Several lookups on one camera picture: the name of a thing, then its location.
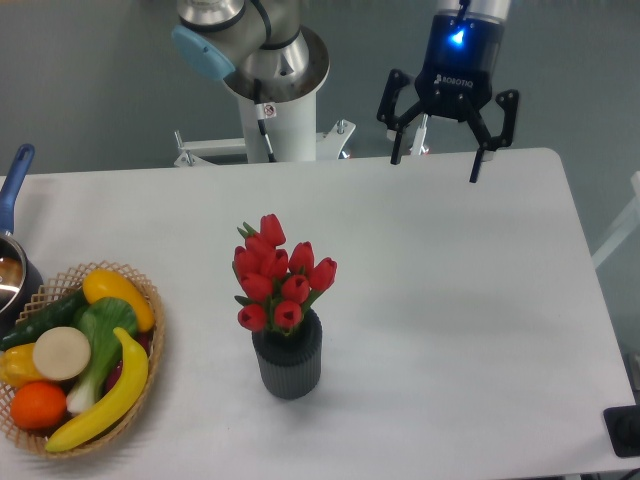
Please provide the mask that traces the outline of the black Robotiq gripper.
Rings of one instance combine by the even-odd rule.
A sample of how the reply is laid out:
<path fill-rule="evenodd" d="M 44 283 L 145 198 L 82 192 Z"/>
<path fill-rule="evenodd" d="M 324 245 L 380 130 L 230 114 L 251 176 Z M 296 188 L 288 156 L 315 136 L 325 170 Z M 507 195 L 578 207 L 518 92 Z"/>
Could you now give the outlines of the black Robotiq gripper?
<path fill-rule="evenodd" d="M 486 152 L 512 145 L 519 91 L 506 90 L 495 98 L 504 114 L 499 135 L 490 134 L 479 111 L 492 97 L 492 76 L 503 33 L 503 24 L 481 17 L 457 21 L 449 14 L 434 16 L 422 70 L 415 79 L 399 69 L 392 69 L 377 110 L 377 120 L 395 134 L 390 156 L 392 165 L 401 162 L 400 147 L 406 128 L 424 112 L 464 120 L 469 125 L 478 143 L 470 183 L 478 181 Z M 419 101 L 397 115 L 401 91 L 414 82 Z"/>

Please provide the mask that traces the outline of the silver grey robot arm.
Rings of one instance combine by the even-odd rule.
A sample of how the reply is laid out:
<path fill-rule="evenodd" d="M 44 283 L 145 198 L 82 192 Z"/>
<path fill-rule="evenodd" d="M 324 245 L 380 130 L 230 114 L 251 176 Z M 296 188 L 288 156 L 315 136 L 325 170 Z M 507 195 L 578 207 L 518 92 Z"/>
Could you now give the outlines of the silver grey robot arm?
<path fill-rule="evenodd" d="M 355 127 L 316 127 L 316 96 L 330 68 L 322 39 L 300 20 L 297 1 L 181 1 L 172 40 L 200 75 L 236 97 L 243 135 L 235 140 L 180 142 L 179 162 L 242 152 L 252 163 L 304 162 L 345 156 Z M 510 5 L 506 1 L 441 1 L 417 75 L 398 69 L 387 78 L 377 119 L 401 160 L 403 136 L 417 128 L 411 151 L 425 152 L 433 117 L 468 125 L 478 149 L 472 179 L 488 152 L 512 144 L 519 94 L 494 93 L 491 80 Z"/>

